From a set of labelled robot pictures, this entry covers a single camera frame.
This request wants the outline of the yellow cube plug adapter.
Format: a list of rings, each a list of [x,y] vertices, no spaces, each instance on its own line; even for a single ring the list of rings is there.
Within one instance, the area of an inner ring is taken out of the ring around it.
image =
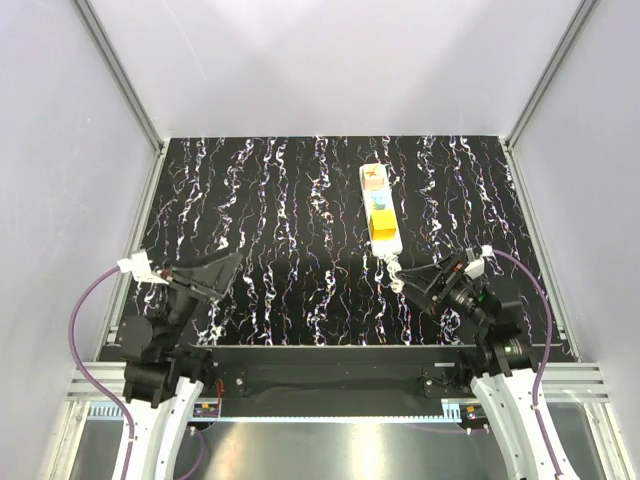
[[[395,237],[397,219],[393,210],[372,211],[369,217],[369,228],[373,241],[388,241]]]

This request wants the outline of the teal round plug adapter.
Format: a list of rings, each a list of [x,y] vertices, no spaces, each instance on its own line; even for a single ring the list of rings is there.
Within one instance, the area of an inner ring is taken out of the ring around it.
[[[389,196],[385,192],[377,192],[371,194],[372,209],[374,211],[387,210],[391,202]]]

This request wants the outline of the pink cube plug adapter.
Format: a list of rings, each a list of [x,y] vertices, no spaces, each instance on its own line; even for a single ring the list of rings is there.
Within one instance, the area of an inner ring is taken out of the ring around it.
[[[381,164],[367,164],[362,167],[361,180],[365,191],[381,190],[387,179],[386,167]]]

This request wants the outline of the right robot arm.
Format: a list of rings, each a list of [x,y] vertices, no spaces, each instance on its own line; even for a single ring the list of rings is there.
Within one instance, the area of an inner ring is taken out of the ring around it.
[[[484,256],[452,254],[423,267],[390,270],[396,292],[433,317],[452,311],[475,328],[473,352],[458,353],[455,388],[475,396],[511,479],[574,479],[541,383],[541,356],[520,327],[519,302],[502,302],[482,281]]]

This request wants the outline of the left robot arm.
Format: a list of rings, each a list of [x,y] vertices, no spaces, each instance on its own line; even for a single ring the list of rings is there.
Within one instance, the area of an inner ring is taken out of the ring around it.
[[[120,271],[137,283],[165,287],[167,299],[157,314],[130,316],[120,324],[124,426],[114,478],[172,478],[195,401],[216,382],[211,353],[191,351],[179,340],[198,306],[225,298],[242,260],[239,252],[220,250],[158,270],[145,251],[118,261]]]

